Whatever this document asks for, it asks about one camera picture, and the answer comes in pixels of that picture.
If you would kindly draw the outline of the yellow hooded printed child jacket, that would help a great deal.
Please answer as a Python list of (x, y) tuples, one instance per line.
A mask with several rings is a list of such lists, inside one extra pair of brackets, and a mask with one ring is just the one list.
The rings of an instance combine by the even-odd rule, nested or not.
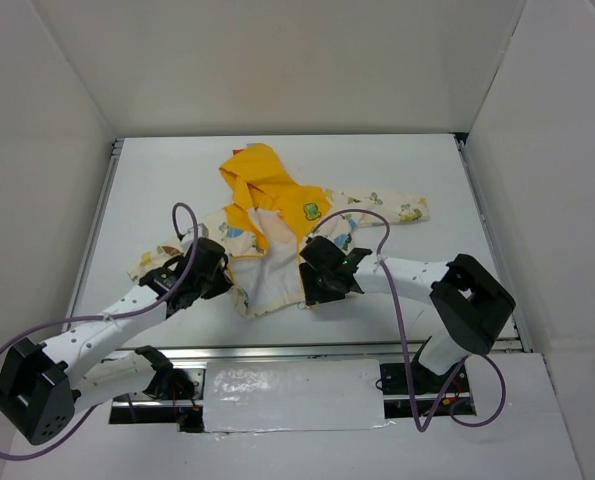
[(349, 253), (359, 228), (414, 223), (430, 216), (423, 197), (299, 184), (265, 144), (236, 151), (219, 171), (232, 191), (232, 202), (205, 216), (199, 234), (224, 247), (233, 283), (229, 294), (245, 318), (304, 302), (299, 252), (311, 232)]

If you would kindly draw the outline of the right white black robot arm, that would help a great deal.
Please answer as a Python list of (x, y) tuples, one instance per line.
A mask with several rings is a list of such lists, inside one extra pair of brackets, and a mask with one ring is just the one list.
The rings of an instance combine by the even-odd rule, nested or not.
[(448, 262), (420, 262), (366, 248), (345, 253), (316, 236), (300, 256), (309, 306), (343, 300), (350, 293), (391, 293), (435, 308), (442, 326), (429, 337), (411, 370), (414, 384), (423, 391), (436, 390), (463, 358), (489, 354), (516, 308), (512, 295), (467, 254)]

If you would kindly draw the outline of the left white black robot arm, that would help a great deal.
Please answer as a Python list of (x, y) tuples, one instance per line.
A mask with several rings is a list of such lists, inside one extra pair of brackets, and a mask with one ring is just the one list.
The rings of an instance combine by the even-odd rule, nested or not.
[(75, 414), (127, 393), (191, 398), (193, 381), (155, 347), (112, 354), (196, 300), (226, 293), (232, 285), (227, 262), (222, 245), (200, 237), (93, 320), (41, 343), (16, 341), (0, 372), (0, 412), (37, 446), (61, 433)]

